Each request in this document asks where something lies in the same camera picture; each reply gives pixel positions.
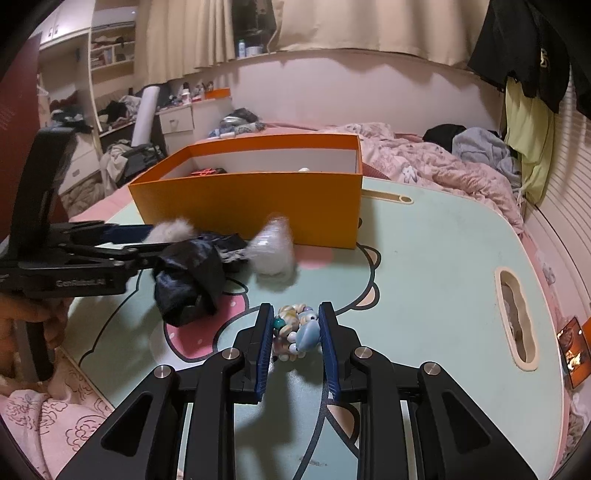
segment black bag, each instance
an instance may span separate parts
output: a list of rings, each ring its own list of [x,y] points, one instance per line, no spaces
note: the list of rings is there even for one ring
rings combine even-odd
[[[121,174],[121,178],[116,182],[117,188],[126,185],[140,173],[148,170],[164,158],[158,147],[147,143],[123,152],[122,155],[128,160]]]
[[[165,248],[152,271],[154,300],[163,320],[180,327],[217,313],[226,272],[238,271],[244,263],[231,253],[245,247],[246,242],[236,234],[203,232]]]

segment bottle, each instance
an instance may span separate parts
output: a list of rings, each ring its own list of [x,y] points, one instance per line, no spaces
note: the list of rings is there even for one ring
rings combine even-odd
[[[238,58],[246,58],[246,44],[244,43],[244,40],[238,40]]]
[[[188,105],[191,103],[191,92],[189,92],[188,88],[183,89],[181,93],[181,98],[183,100],[183,105]]]

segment orange box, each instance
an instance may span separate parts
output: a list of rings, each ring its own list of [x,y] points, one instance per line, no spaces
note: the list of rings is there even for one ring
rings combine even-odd
[[[218,88],[216,90],[212,90],[211,92],[205,92],[205,99],[209,100],[211,98],[225,98],[230,96],[230,89],[229,88]]]
[[[216,167],[228,173],[191,176]],[[297,244],[354,248],[362,179],[357,135],[282,134],[189,145],[129,189],[145,223],[184,217],[197,229],[251,239],[281,214]]]

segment human hand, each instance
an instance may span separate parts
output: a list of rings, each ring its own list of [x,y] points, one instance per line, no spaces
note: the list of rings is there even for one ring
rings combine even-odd
[[[0,294],[0,374],[12,376],[12,361],[17,351],[13,322],[43,322],[44,337],[49,348],[61,345],[72,299],[61,299],[51,307],[23,297]]]

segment pink floral fabric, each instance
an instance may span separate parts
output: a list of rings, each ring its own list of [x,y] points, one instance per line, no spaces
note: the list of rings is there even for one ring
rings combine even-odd
[[[350,124],[324,132],[357,134],[363,162],[390,180],[472,198],[504,216],[517,234],[523,232],[509,180],[488,165],[464,162],[439,145],[396,134],[382,123]]]
[[[53,480],[111,413],[86,378],[62,354],[46,385],[0,381],[0,414],[29,461]]]

